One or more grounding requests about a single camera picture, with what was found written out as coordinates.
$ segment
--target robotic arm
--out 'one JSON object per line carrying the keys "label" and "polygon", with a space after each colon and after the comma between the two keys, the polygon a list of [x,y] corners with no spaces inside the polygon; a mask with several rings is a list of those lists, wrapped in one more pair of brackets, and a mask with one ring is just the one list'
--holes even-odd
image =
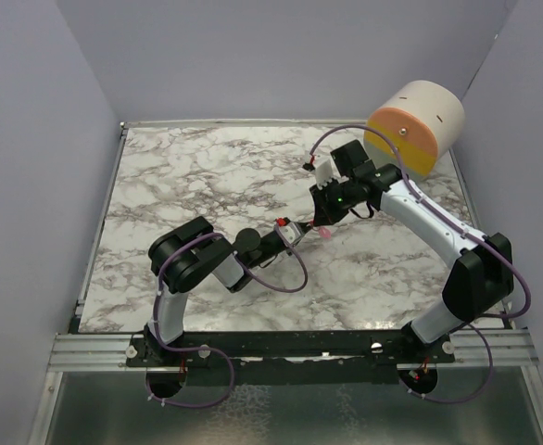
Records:
{"label": "robotic arm", "polygon": [[[331,156],[342,178],[333,177],[328,163],[315,170],[317,184],[310,188],[315,206],[312,224],[281,219],[277,231],[260,236],[254,229],[244,229],[231,244],[223,236],[213,234],[211,224],[199,217],[152,245],[148,255],[152,272],[158,274],[175,251],[200,236],[211,234],[193,249],[180,254],[163,275],[167,288],[158,307],[158,323],[165,343],[171,343],[183,333],[187,292],[207,275],[213,273],[231,292],[239,291],[252,279],[250,269],[289,249],[282,238],[294,246],[312,226],[338,223],[362,202],[367,203],[369,210],[384,211],[409,227],[451,270],[442,299],[402,328],[402,334],[414,348],[429,347],[451,330],[472,322],[512,292],[511,271],[488,249],[470,239],[484,239],[511,262],[511,243],[505,236],[486,236],[457,220],[408,180],[410,186],[415,187],[413,194],[398,167],[386,164],[375,168],[359,141],[341,146],[332,151]],[[433,211],[428,211],[425,203],[462,227],[463,234],[451,231]],[[148,327],[154,334],[154,320]]]}

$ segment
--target cable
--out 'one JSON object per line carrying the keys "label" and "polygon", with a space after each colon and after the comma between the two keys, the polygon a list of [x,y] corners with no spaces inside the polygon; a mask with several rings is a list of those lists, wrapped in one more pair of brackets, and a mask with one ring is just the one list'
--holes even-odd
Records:
{"label": "cable", "polygon": [[280,237],[282,242],[285,244],[285,246],[288,248],[288,250],[290,250],[292,255],[294,255],[294,257],[300,263],[300,267],[302,268],[302,273],[305,275],[304,280],[302,282],[302,285],[300,285],[299,287],[295,287],[294,289],[286,289],[284,287],[278,287],[278,286],[270,285],[269,283],[266,283],[261,278],[259,278],[258,276],[253,274],[251,271],[249,271],[248,268],[241,261],[238,260],[238,258],[236,260],[238,261],[238,263],[243,268],[243,271],[245,271],[245,273],[247,275],[249,275],[251,278],[253,278],[255,281],[257,281],[260,285],[265,286],[268,289],[275,290],[277,292],[284,292],[286,294],[294,294],[295,292],[298,292],[298,291],[304,289],[307,286],[307,283],[309,282],[309,271],[307,271],[307,266],[305,265],[305,262],[300,257],[300,254],[297,252],[297,250],[294,248],[294,246],[292,244],[290,244],[290,242],[284,237],[284,235],[282,235],[282,232],[280,231],[280,226],[278,224],[275,224],[273,226],[273,230],[275,231],[276,234],[278,234],[278,236]]}
{"label": "cable", "polygon": [[487,250],[490,254],[494,256],[498,261],[500,261],[505,267],[507,267],[512,274],[516,277],[518,282],[521,284],[521,287],[523,288],[524,292],[524,306],[522,309],[515,313],[503,313],[503,314],[494,314],[494,313],[485,313],[482,314],[481,317],[485,318],[500,318],[503,320],[509,320],[512,318],[520,317],[522,315],[525,315],[527,311],[529,311],[529,308],[531,307],[531,289],[529,288],[529,285],[527,284],[526,280],[523,278],[521,273],[512,265],[510,261],[508,261],[506,258],[504,258],[500,253],[498,253],[497,250],[492,248],[487,242],[485,242],[482,238],[466,233],[465,230],[462,227],[459,227],[455,222],[453,222],[451,219],[447,217],[447,215],[443,214],[440,210],[438,210],[436,207],[434,207],[429,202],[426,202],[420,192],[411,185],[410,178],[407,174],[407,170],[405,167],[405,164],[403,163],[403,159],[401,159],[401,155],[399,154],[398,148],[393,144],[393,142],[383,133],[379,132],[378,130],[374,130],[374,128],[369,127],[367,125],[362,125],[358,123],[350,123],[346,125],[339,125],[337,127],[332,128],[325,134],[323,134],[317,142],[312,146],[312,149],[310,150],[310,155],[313,156],[315,150],[317,147],[321,144],[321,142],[330,134],[333,134],[335,132],[338,132],[340,130],[345,130],[348,128],[357,128],[360,130],[364,130],[366,132],[371,132],[373,134],[376,134],[381,139],[383,139],[391,148],[391,151],[395,155],[398,161],[399,168],[401,169],[401,173],[403,175],[403,182],[408,187],[408,190],[410,190],[410,193],[418,200],[422,202],[422,204],[430,210],[440,221],[442,221],[444,224],[446,224],[450,229],[454,230],[458,234],[461,234],[462,236],[467,237],[468,239],[472,240],[475,244],[481,246],[485,250]]}
{"label": "cable", "polygon": [[405,388],[407,388],[408,392],[412,396],[417,397],[418,399],[422,399],[422,400],[425,400],[425,401],[432,401],[434,403],[441,403],[441,404],[445,404],[445,405],[456,405],[456,404],[460,404],[460,403],[465,403],[467,401],[472,401],[473,399],[480,396],[486,390],[486,387],[489,385],[490,381],[492,380],[492,375],[494,375],[494,358],[492,357],[492,349],[490,348],[490,345],[487,342],[486,337],[484,336],[484,334],[482,334],[479,331],[479,329],[477,329],[472,324],[467,324],[467,325],[469,327],[471,327],[475,331],[475,333],[484,341],[484,346],[486,347],[486,352],[487,352],[487,361],[489,363],[489,366],[488,366],[488,369],[487,369],[486,380],[484,381],[482,386],[479,387],[478,390],[476,390],[476,392],[474,392],[473,394],[470,394],[469,396],[462,397],[460,399],[446,400],[446,399],[439,399],[438,397],[430,397],[430,396],[427,396],[426,394],[420,394],[419,392],[416,392],[413,389],[409,388],[405,383],[403,383],[403,381],[401,379],[399,379],[399,384],[401,384]]}
{"label": "cable", "polygon": [[225,401],[231,395],[231,393],[233,392],[233,389],[234,389],[234,367],[233,367],[233,362],[231,362],[231,359],[230,359],[230,357],[228,355],[226,355],[221,350],[218,350],[216,348],[210,348],[208,346],[199,346],[199,347],[194,347],[194,348],[174,348],[172,346],[169,346],[162,339],[162,336],[160,335],[160,328],[158,326],[158,308],[160,306],[160,300],[162,299],[162,294],[164,292],[163,278],[164,278],[164,273],[167,270],[167,267],[169,267],[169,265],[177,257],[179,257],[179,255],[186,252],[187,250],[189,250],[193,246],[195,246],[195,245],[197,245],[197,244],[199,244],[199,243],[201,243],[201,242],[203,242],[203,241],[205,241],[207,239],[217,238],[217,237],[222,237],[222,236],[223,236],[222,234],[218,234],[218,233],[215,233],[215,232],[211,233],[211,234],[202,235],[202,236],[194,239],[190,243],[187,243],[186,245],[184,245],[179,250],[176,250],[172,255],[170,255],[167,258],[166,261],[164,261],[162,266],[160,266],[160,270],[158,271],[158,292],[157,292],[157,297],[154,300],[154,306],[152,307],[152,320],[154,322],[154,337],[156,338],[156,340],[157,340],[158,344],[160,345],[160,347],[163,348],[164,350],[169,350],[171,352],[178,352],[178,353],[179,352],[198,352],[200,350],[209,350],[210,352],[214,352],[215,354],[220,355],[228,363],[228,369],[230,371],[230,382],[228,384],[228,388],[224,391],[224,394],[222,394],[220,397],[218,397],[214,401],[193,404],[193,403],[185,403],[185,402],[182,402],[182,401],[168,400],[168,399],[164,399],[164,398],[160,398],[160,397],[155,396],[154,393],[152,392],[152,388],[150,387],[150,383],[146,379],[145,385],[146,385],[146,390],[148,391],[148,394],[149,394],[149,397],[148,397],[149,401],[154,399],[156,401],[159,401],[162,404],[162,406],[167,404],[167,405],[172,405],[172,406],[178,406],[178,407],[181,407],[181,408],[210,408],[212,406],[218,405],[219,403]]}

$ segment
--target metal frame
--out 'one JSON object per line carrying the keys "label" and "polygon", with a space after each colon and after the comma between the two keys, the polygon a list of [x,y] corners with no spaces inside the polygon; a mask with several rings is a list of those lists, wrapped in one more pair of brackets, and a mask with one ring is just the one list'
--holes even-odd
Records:
{"label": "metal frame", "polygon": [[[115,186],[120,159],[125,146],[125,141],[130,128],[157,128],[157,127],[204,127],[210,125],[232,124],[235,126],[309,126],[309,125],[341,125],[345,123],[365,123],[358,119],[352,120],[252,120],[252,119],[213,119],[213,120],[188,120],[188,121],[136,121],[121,123],[121,137],[117,150],[116,161],[110,176],[107,195],[103,203],[99,224],[96,229],[93,246],[88,265],[84,274],[81,291],[77,301],[75,315],[82,316],[82,308],[86,299],[88,286],[95,265],[96,252],[102,235],[108,206]],[[474,227],[479,228],[479,217],[473,201],[467,191],[467,185],[462,177],[458,161],[451,150],[455,171],[461,183],[461,191],[465,197],[467,207]],[[531,337],[526,329],[484,329],[482,331],[492,348],[495,366],[521,366],[524,381],[529,397],[534,407],[537,422],[543,436],[543,383],[537,369],[538,357]],[[45,443],[49,434],[49,428],[53,413],[57,406],[59,389],[62,383],[63,373],[95,373],[95,372],[178,372],[179,368],[127,368],[125,366],[125,350],[129,346],[133,334],[96,334],[96,335],[57,335],[54,348],[51,353],[44,388],[32,424],[32,432],[29,445]],[[488,365],[486,350],[483,342],[474,331],[462,330],[451,336],[451,342],[455,346],[456,362],[431,364],[436,368],[462,368],[484,367]],[[410,369],[417,363],[401,363],[399,369]]]}

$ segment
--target gray floor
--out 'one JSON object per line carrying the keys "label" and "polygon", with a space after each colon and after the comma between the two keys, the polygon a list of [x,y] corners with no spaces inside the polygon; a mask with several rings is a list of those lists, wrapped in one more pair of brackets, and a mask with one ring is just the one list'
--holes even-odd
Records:
{"label": "gray floor", "polygon": [[[435,394],[466,395],[485,372],[441,371]],[[417,400],[397,385],[352,384],[239,387],[223,405],[191,411],[148,402],[143,373],[65,378],[51,444],[543,443],[519,368],[498,368],[486,393],[454,406]],[[183,398],[204,401],[216,390],[188,388]]]}

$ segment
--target floor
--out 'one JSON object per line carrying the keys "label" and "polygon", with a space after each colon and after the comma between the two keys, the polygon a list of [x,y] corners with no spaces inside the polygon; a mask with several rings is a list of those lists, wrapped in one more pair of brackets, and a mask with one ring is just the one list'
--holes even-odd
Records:
{"label": "floor", "polygon": [[[159,236],[197,215],[205,216],[231,241],[246,227],[269,232],[278,217],[309,221],[314,176],[300,166],[305,150],[328,128],[130,129],[80,331],[142,329],[155,294],[147,250]],[[336,133],[323,144],[320,155],[361,137],[360,131]],[[449,154],[421,188],[469,221]],[[448,276],[445,264],[405,226],[378,213],[369,221],[346,217],[330,230],[330,239],[311,233],[298,245],[309,269],[306,289],[282,294],[252,282],[231,294],[211,276],[190,295],[185,329],[395,328],[440,298]],[[255,272],[281,286],[294,287],[302,280],[296,261],[287,256]],[[501,326],[496,320],[481,325]]]}

